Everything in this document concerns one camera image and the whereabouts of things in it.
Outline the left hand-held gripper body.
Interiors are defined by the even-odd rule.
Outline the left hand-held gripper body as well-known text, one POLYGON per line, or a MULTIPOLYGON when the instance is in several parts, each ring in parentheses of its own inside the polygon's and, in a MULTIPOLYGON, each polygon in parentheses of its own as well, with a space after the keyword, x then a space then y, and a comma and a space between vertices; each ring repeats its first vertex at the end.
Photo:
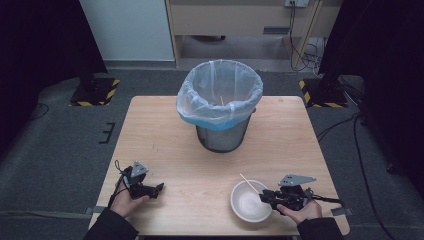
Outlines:
POLYGON ((148 169, 138 161, 135 161, 132 166, 127 167, 123 171, 124 185, 128 189, 132 199, 149 196, 148 188, 143 185, 147 172, 148 169))

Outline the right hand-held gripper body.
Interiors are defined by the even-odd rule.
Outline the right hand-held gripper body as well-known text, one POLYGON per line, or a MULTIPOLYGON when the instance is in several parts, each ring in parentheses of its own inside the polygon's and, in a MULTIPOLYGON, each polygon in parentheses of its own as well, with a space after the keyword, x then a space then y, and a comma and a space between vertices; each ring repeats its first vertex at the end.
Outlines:
POLYGON ((287 174, 278 183, 280 187, 278 197, 282 200, 282 204, 291 210, 301 210, 313 195, 310 188, 304 190, 301 185, 315 180, 315 177, 287 174))

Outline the white bowl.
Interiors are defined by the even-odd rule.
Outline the white bowl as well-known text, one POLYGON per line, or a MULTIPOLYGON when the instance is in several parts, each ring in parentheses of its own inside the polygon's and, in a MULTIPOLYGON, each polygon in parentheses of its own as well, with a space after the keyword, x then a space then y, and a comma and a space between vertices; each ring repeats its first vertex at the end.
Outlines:
MULTIPOLYGON (((260 193, 266 189, 266 186, 257 180, 250 180, 250 182, 260 193)), ((230 205, 237 217, 249 223, 263 222, 272 213, 271 206, 263 203, 244 181, 239 182, 232 189, 230 205)))

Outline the black mesh trash can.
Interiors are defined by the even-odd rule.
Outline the black mesh trash can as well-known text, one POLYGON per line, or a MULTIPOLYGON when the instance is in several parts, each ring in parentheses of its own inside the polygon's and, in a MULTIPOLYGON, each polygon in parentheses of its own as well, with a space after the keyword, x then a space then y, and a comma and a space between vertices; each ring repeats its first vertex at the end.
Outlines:
POLYGON ((243 142, 250 118, 256 109, 235 115, 233 109, 218 111, 214 117, 198 121, 197 137, 201 145, 209 151, 228 153, 237 149, 243 142))

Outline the translucent blue trash bag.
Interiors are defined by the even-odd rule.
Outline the translucent blue trash bag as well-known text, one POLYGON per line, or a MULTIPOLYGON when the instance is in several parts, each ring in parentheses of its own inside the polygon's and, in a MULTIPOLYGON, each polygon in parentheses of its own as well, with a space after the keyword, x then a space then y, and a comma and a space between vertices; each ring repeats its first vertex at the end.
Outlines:
POLYGON ((177 94, 176 109, 184 121, 197 125, 221 110, 233 109, 235 115, 247 112, 262 94, 262 79, 251 67, 233 60, 208 61, 188 73, 177 94))

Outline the person's right hand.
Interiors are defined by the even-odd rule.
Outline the person's right hand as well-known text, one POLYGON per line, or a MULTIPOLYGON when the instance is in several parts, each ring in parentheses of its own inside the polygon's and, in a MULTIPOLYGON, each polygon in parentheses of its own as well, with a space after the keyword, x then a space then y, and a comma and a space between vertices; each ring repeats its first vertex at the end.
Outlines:
POLYGON ((322 208, 314 200, 308 202, 301 210, 294 211, 284 205, 278 204, 277 209, 283 214, 290 217, 296 224, 300 224, 305 220, 311 220, 322 217, 322 208))

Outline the person's left hand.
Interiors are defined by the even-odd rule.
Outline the person's left hand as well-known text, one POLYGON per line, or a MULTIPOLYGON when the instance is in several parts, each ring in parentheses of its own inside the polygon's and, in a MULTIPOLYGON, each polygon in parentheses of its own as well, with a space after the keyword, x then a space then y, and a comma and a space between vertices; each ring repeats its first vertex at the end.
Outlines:
POLYGON ((142 196, 138 199, 132 199, 129 191, 123 187, 115 195, 110 210, 122 216, 129 217, 138 207, 150 199, 149 196, 142 196))

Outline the black hazard-striped stand base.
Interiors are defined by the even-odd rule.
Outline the black hazard-striped stand base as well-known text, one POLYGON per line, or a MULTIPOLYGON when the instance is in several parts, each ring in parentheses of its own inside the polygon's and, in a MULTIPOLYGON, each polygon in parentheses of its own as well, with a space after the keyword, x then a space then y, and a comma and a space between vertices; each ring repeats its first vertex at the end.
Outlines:
POLYGON ((71 106, 108 105, 115 94, 119 80, 115 78, 93 78, 80 81, 70 99, 71 106))
POLYGON ((341 108, 347 106, 343 86, 319 78, 306 78, 299 82, 307 107, 341 108))

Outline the black curtain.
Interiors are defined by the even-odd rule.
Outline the black curtain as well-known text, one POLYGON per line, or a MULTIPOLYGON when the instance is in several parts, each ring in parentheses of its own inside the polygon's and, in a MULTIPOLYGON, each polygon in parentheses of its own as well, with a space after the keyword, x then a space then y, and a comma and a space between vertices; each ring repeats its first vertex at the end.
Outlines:
POLYGON ((424 199, 424 0, 343 0, 320 72, 364 80, 365 115, 424 199))
POLYGON ((0 0, 0 155, 44 88, 105 71, 79 0, 0 0))

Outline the light wooden desk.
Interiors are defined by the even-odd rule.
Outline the light wooden desk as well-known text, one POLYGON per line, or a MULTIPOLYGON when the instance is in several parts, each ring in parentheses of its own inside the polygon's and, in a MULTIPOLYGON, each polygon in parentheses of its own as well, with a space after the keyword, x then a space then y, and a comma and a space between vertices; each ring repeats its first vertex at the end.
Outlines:
POLYGON ((287 8, 285 0, 165 0, 176 59, 185 36, 282 35, 298 67, 311 38, 327 38, 344 0, 309 0, 287 8))

